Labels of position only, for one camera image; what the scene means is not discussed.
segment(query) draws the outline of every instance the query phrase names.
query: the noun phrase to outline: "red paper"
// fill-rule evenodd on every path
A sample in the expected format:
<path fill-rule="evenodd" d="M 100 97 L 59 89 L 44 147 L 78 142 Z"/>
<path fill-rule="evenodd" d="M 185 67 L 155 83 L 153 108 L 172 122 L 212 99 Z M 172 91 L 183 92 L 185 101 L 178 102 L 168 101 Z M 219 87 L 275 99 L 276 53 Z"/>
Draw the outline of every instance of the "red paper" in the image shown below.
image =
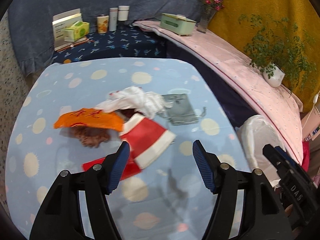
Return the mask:
<path fill-rule="evenodd" d="M 82 169 L 84 171 L 87 171 L 95 164 L 102 164 L 104 159 L 105 159 L 105 157 L 88 162 L 88 163 L 84 163 L 84 164 L 82 164 Z M 120 180 L 127 179 L 129 177 L 132 177 L 134 175 L 139 174 L 140 172 L 141 172 L 141 169 L 139 168 L 139 166 L 134 162 L 133 158 L 131 156 L 129 156 L 127 165 L 124 168 L 124 171 L 122 173 Z"/>

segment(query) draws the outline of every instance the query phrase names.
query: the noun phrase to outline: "glass vase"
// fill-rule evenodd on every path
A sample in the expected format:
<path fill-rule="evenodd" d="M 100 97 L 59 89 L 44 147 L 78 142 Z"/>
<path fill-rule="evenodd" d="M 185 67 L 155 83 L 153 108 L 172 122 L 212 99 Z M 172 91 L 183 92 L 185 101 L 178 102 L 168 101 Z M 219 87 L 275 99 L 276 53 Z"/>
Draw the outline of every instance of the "glass vase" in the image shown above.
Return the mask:
<path fill-rule="evenodd" d="M 203 10 L 201 12 L 200 22 L 197 26 L 197 31 L 201 33 L 206 33 L 208 29 L 209 22 L 211 21 L 212 17 L 216 13 L 216 10 L 211 9 L 209 11 Z"/>

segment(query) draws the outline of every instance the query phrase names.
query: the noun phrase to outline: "gray pouch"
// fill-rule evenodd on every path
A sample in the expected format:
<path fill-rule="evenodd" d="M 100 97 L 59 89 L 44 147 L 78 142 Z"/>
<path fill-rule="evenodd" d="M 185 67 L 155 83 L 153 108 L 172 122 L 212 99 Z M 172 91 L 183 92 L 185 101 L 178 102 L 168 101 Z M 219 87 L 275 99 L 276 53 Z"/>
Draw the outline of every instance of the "gray pouch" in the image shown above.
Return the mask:
<path fill-rule="evenodd" d="M 199 119 L 206 115 L 206 107 L 200 116 L 197 116 L 193 111 L 187 94 L 170 94 L 163 95 L 163 98 L 168 103 L 173 103 L 172 107 L 167 108 L 161 117 L 166 118 L 172 125 L 184 125 L 198 123 Z"/>

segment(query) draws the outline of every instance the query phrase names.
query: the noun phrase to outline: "tissue box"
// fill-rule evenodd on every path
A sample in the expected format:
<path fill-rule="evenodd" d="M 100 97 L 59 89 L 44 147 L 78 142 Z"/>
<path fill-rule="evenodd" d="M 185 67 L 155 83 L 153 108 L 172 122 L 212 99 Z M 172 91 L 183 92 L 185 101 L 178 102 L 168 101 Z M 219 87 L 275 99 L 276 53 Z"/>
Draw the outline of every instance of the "tissue box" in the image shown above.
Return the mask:
<path fill-rule="evenodd" d="M 77 21 L 63 30 L 64 41 L 74 42 L 89 33 L 89 23 Z"/>
<path fill-rule="evenodd" d="M 190 20 L 183 15 L 163 13 L 160 27 L 180 36 L 189 36 L 196 25 L 196 21 Z"/>

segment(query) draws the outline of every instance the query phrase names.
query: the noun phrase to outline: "orange cloth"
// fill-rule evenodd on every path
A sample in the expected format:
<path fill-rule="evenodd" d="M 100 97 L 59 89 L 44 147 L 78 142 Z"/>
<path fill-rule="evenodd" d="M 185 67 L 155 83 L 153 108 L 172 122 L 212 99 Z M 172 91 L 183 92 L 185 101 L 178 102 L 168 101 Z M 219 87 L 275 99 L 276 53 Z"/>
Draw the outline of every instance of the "orange cloth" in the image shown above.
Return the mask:
<path fill-rule="evenodd" d="M 87 126 L 121 132 L 123 124 L 124 120 L 115 112 L 104 113 L 102 110 L 82 108 L 78 111 L 61 115 L 53 125 L 53 128 Z"/>

